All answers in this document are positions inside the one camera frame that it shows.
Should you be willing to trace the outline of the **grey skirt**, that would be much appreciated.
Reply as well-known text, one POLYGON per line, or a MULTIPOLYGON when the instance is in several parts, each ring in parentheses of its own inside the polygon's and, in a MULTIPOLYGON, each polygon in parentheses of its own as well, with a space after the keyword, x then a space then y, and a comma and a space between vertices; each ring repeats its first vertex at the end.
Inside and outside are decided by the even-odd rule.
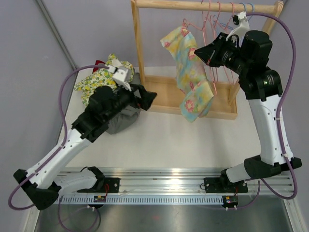
MULTIPOLYGON (((129 71, 129 77, 126 77, 126 82, 131 83, 131 84, 141 84, 140 83, 140 74, 133 74, 132 76, 132 72, 129 71)), ((113 93, 118 93, 119 90, 118 89, 118 84, 116 86, 116 88, 113 90, 113 93)), ((112 134, 117 134, 123 130, 125 130, 126 128, 130 127, 132 124, 134 124, 139 115, 140 115, 140 111, 141 109, 138 108, 134 108, 131 105, 128 105, 126 108, 124 108, 120 113, 118 113, 114 118, 112 118, 109 121, 108 124, 108 129, 107 129, 107 133, 112 135, 112 134)))

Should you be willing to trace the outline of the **red skirt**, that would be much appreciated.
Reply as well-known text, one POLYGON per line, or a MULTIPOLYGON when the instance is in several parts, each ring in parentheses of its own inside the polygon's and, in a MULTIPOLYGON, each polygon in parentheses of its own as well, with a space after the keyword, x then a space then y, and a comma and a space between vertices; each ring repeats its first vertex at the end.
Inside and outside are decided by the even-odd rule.
POLYGON ((101 68, 101 66, 104 66, 106 63, 104 61, 101 60, 96 60, 95 61, 95 67, 92 70, 92 73, 95 73, 97 70, 99 70, 101 68))

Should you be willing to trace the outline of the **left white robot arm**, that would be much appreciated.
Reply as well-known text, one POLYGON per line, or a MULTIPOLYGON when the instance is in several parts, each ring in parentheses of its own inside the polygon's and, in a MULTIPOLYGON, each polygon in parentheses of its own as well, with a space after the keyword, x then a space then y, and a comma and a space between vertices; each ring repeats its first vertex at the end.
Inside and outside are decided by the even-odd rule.
POLYGON ((77 174, 60 178, 58 174, 81 151, 90 146, 109 128, 109 122, 127 106, 147 111, 156 92, 131 84, 112 90, 109 86, 95 89, 89 104, 73 122, 70 130, 42 160, 27 170, 14 173, 15 180, 38 210, 45 210, 63 195, 74 192, 104 192, 106 177, 99 168, 88 167, 77 174))

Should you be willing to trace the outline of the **pink wire hanger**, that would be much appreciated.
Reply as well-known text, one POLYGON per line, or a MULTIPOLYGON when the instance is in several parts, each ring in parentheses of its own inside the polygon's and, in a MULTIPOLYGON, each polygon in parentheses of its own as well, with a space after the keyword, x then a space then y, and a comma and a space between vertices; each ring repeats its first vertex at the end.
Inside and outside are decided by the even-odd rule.
POLYGON ((207 27, 207 23, 209 22, 210 23, 210 29, 212 29, 212 31, 214 31, 214 29, 211 25, 211 21, 210 21, 210 9, 211 9, 211 1, 208 1, 207 14, 204 14, 204 12, 202 12, 202 19, 203 19, 202 35, 203 35, 204 45, 206 46, 207 50, 210 52, 210 55, 208 55, 209 57, 207 58, 206 64, 208 65, 208 68, 209 68, 209 73, 210 73, 210 77, 211 77, 211 81, 212 81, 213 89, 214 89, 214 95, 217 95, 215 73, 214 73, 213 67, 210 65, 211 59, 212 59, 213 54, 214 54, 214 51, 212 51, 213 41, 210 41, 209 38, 208 38, 208 27, 207 27))
POLYGON ((184 26, 186 29, 189 28, 189 27, 193 27, 193 28, 195 28, 195 29, 197 29, 197 30, 199 30, 199 31, 203 31, 204 28, 205 28, 205 23, 203 23, 201 27, 198 27, 197 25, 195 25, 195 24, 189 22, 186 18, 184 18, 184 19, 183 19, 183 26, 184 26))
POLYGON ((234 4, 230 3, 232 5, 232 13, 230 18, 225 21, 225 22, 221 22, 219 20, 221 12, 223 10, 223 5, 218 1, 217 2, 219 5, 219 11, 218 11, 218 15, 215 16, 213 15, 212 17, 212 29, 213 29, 213 33, 214 35, 217 35, 217 37, 214 40, 215 46, 216 48, 218 48, 218 51, 215 52, 215 63, 214 63, 214 67, 215 69, 218 68, 222 68, 225 72, 225 75, 227 77, 227 80, 230 84, 234 85, 235 81, 234 81, 234 76, 233 76, 233 72, 231 72, 231 74, 227 74, 226 68, 231 67, 229 65, 229 61, 228 58, 233 55, 233 53, 236 51, 236 45, 239 42, 239 39, 236 37, 236 42, 234 43, 231 38, 227 39, 228 34, 234 29, 230 24, 233 22, 233 16, 234 16, 234 4))

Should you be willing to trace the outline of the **pastel floral skirt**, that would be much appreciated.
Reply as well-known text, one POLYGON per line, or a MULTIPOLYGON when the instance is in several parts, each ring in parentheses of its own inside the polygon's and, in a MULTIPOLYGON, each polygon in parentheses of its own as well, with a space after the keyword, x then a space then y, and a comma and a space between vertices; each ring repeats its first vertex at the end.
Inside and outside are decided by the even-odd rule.
POLYGON ((170 52, 176 65, 176 85, 184 94, 180 104, 181 114, 189 122, 207 115, 214 93, 207 79, 202 60, 194 54, 197 43, 192 33, 183 25, 160 40, 170 52))

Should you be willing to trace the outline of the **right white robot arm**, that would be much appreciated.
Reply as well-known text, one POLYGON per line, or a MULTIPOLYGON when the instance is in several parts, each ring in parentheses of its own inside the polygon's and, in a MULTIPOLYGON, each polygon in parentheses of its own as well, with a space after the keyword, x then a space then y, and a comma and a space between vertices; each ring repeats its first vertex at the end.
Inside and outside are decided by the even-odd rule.
POLYGON ((283 90, 280 75, 267 67, 272 49, 269 35, 250 30, 238 44, 237 35, 220 33, 195 54, 210 67, 227 67, 239 76, 240 88, 249 102, 260 141, 260 154, 243 163, 222 170, 215 179, 205 178, 206 192, 233 192, 241 190, 245 181, 273 177, 302 166, 288 147, 280 101, 283 90))

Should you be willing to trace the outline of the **lemon print skirt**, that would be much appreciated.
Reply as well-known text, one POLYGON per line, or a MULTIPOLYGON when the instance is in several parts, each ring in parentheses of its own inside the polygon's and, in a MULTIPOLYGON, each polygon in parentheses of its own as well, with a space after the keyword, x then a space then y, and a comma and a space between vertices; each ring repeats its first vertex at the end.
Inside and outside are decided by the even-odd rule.
MULTIPOLYGON (((135 74, 135 69, 129 61, 120 61, 115 54, 109 54, 107 61, 105 62, 107 66, 115 66, 119 68, 123 66, 131 71, 130 78, 128 82, 133 81, 133 76, 135 74)), ((110 73, 107 69, 99 69, 93 72, 88 77, 79 81, 74 86, 75 91, 81 91, 81 99, 83 105, 86 107, 89 104, 89 98, 94 93, 95 89, 100 86, 111 87, 112 90, 117 88, 116 83, 113 80, 113 73, 110 73)))

